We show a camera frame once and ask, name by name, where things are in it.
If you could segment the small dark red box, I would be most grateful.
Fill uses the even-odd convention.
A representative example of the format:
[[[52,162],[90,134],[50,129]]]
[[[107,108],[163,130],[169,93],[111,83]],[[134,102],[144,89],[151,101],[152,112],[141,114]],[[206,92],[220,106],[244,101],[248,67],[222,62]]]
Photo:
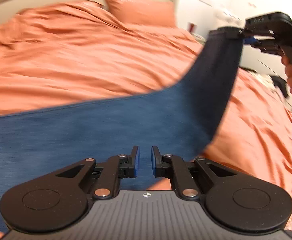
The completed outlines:
[[[191,34],[193,34],[195,30],[196,30],[196,25],[194,23],[189,23],[189,25],[188,25],[188,31]]]

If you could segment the blue denim jeans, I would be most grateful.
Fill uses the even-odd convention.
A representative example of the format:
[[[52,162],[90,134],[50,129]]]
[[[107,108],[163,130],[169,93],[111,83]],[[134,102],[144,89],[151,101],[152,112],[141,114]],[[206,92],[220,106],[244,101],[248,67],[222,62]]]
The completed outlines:
[[[185,160],[213,139],[233,88],[243,39],[211,31],[188,73],[171,87],[136,96],[86,101],[0,116],[0,198],[11,187],[88,157],[105,161],[140,149],[136,179],[122,188],[155,182],[150,149]],[[4,222],[0,215],[0,229]]]

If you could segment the orange bed duvet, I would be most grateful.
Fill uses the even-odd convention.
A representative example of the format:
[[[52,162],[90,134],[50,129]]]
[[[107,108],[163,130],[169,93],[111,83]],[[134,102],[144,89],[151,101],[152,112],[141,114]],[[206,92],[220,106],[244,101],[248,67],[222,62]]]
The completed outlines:
[[[125,24],[87,0],[23,10],[0,25],[0,116],[171,87],[203,48],[183,29]],[[242,69],[200,154],[292,197],[292,112]]]

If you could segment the orange pillow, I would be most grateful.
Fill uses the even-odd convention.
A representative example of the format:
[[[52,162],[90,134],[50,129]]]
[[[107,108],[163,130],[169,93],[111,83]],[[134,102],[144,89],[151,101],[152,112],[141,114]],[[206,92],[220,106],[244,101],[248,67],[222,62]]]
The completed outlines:
[[[174,3],[156,0],[105,0],[108,10],[125,24],[175,28]]]

